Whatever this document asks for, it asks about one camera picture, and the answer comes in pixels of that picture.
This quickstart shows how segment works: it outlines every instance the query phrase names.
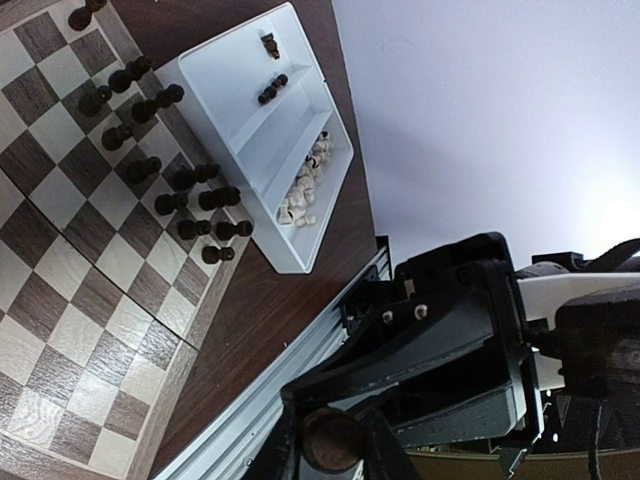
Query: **wooden table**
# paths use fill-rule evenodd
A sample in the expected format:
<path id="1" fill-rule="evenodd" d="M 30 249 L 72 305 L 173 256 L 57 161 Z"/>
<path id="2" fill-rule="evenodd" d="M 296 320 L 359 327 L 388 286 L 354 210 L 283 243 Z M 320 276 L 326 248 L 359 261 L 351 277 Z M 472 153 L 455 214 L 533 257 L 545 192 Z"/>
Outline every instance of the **wooden table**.
<path id="1" fill-rule="evenodd" d="M 276 0 L 113 0 L 156 67 Z M 282 276 L 251 243 L 213 321 L 165 433 L 154 470 L 169 463 L 309 324 L 375 253 L 360 142 L 330 0 L 292 0 L 354 143 L 346 178 L 311 275 Z"/>

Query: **screw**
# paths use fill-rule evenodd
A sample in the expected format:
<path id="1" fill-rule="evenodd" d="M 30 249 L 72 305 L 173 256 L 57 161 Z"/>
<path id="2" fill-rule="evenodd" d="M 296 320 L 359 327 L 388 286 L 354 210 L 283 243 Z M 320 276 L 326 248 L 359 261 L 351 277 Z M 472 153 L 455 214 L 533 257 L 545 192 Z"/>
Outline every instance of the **screw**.
<path id="1" fill-rule="evenodd" d="M 416 308 L 413 310 L 413 314 L 415 315 L 416 320 L 422 320 L 427 316 L 428 311 L 429 307 L 421 303 L 420 305 L 416 305 Z"/>
<path id="2" fill-rule="evenodd" d="M 382 322 L 387 326 L 393 323 L 393 312 L 391 310 L 387 310 L 382 314 Z"/>

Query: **chessboard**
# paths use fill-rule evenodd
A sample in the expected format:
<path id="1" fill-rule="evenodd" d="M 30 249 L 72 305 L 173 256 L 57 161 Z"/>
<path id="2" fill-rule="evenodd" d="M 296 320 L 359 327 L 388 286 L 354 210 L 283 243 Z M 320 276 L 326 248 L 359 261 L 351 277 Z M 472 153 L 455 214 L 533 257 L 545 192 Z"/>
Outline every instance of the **chessboard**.
<path id="1" fill-rule="evenodd" d="M 176 172 L 212 163 L 175 107 L 104 148 L 103 133 L 161 86 L 151 72 L 80 113 L 141 55 L 110 5 L 72 30 L 83 5 L 0 4 L 0 477 L 147 478 L 248 243 L 216 235 L 251 220 L 241 205 L 199 206 L 224 172 L 185 192 L 186 208 L 157 213 Z M 160 171 L 133 184 L 130 166 L 150 157 Z M 184 240 L 185 220 L 214 228 Z M 235 257 L 207 263 L 206 247 Z"/>

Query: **chess piece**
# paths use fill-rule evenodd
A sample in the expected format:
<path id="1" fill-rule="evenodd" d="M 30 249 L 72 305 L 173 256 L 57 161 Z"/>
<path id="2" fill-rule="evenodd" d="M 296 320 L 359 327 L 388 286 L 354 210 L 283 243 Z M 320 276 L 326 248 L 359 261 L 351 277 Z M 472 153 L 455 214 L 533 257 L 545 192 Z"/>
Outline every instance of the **chess piece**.
<path id="1" fill-rule="evenodd" d="M 315 215 L 305 215 L 303 217 L 298 218 L 294 224 L 298 228 L 306 227 L 307 225 L 315 225 L 317 222 Z"/>
<path id="2" fill-rule="evenodd" d="M 180 85 L 169 85 L 165 90 L 156 94 L 154 100 L 143 100 L 136 103 L 131 108 L 131 117 L 137 123 L 146 123 L 158 113 L 161 108 L 169 108 L 174 103 L 182 101 L 184 98 L 184 88 Z"/>
<path id="3" fill-rule="evenodd" d="M 109 86 L 116 93 L 125 92 L 133 82 L 140 80 L 151 70 L 153 61 L 149 57 L 138 57 L 127 63 L 124 70 L 116 70 L 109 77 Z"/>
<path id="4" fill-rule="evenodd" d="M 271 101 L 271 97 L 267 92 L 262 92 L 258 97 L 258 102 L 260 103 L 260 105 L 266 105 L 270 101 Z"/>
<path id="5" fill-rule="evenodd" d="M 123 123 L 117 127 L 112 127 L 102 134 L 102 146 L 113 152 L 124 144 L 125 141 L 133 137 L 133 127 L 129 123 Z"/>
<path id="6" fill-rule="evenodd" d="M 162 168 L 162 161 L 158 157 L 149 157 L 146 160 L 136 160 L 127 169 L 127 178 L 133 185 L 144 182 Z"/>
<path id="7" fill-rule="evenodd" d="M 233 248 L 204 247 L 202 261 L 207 265 L 214 265 L 220 261 L 229 262 L 236 256 Z"/>
<path id="8" fill-rule="evenodd" d="M 231 240 L 236 235 L 250 237 L 252 233 L 253 224 L 248 221 L 240 222 L 237 225 L 230 222 L 220 222 L 216 225 L 216 236 L 223 242 Z"/>
<path id="9" fill-rule="evenodd" d="M 202 192 L 198 197 L 198 204 L 205 211 L 233 207 L 239 203 L 240 190 L 236 187 L 222 187 L 211 192 Z"/>
<path id="10" fill-rule="evenodd" d="M 211 223 L 206 220 L 200 220 L 194 222 L 193 220 L 183 220 L 178 223 L 178 235 L 183 240 L 193 240 L 196 237 L 202 235 L 209 235 L 211 233 Z"/>
<path id="11" fill-rule="evenodd" d="M 81 32 L 91 24 L 93 14 L 101 10 L 107 4 L 107 0 L 85 0 L 84 7 L 76 8 L 69 15 L 71 29 Z"/>
<path id="12" fill-rule="evenodd" d="M 109 100 L 111 89 L 107 86 L 98 87 L 82 96 L 78 102 L 78 110 L 85 117 L 95 117 Z"/>
<path id="13" fill-rule="evenodd" d="M 278 95 L 278 89 L 273 88 L 271 85 L 269 85 L 267 88 L 264 89 L 264 93 L 269 95 L 269 98 L 273 100 Z"/>
<path id="14" fill-rule="evenodd" d="M 155 207 L 158 215 L 171 215 L 176 210 L 185 208 L 189 204 L 189 197 L 182 193 L 174 195 L 160 195 L 156 198 Z"/>
<path id="15" fill-rule="evenodd" d="M 280 52 L 278 51 L 278 43 L 273 39 L 273 33 L 265 35 L 261 40 L 269 56 L 274 60 L 278 60 L 280 58 Z"/>
<path id="16" fill-rule="evenodd" d="M 173 176 L 173 187 L 180 190 L 189 190 L 196 183 L 205 183 L 216 178 L 220 173 L 220 165 L 208 163 L 198 165 L 196 168 L 182 168 Z"/>

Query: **cable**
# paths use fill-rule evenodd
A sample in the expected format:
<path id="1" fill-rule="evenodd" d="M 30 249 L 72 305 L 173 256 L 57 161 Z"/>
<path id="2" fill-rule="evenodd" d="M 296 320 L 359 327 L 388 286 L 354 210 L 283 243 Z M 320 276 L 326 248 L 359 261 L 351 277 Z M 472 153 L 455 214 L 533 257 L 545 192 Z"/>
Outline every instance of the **cable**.
<path id="1" fill-rule="evenodd" d="M 600 437 L 600 419 L 602 405 L 591 414 L 591 432 L 589 434 L 589 475 L 591 480 L 602 480 L 600 461 L 598 460 L 598 439 Z"/>

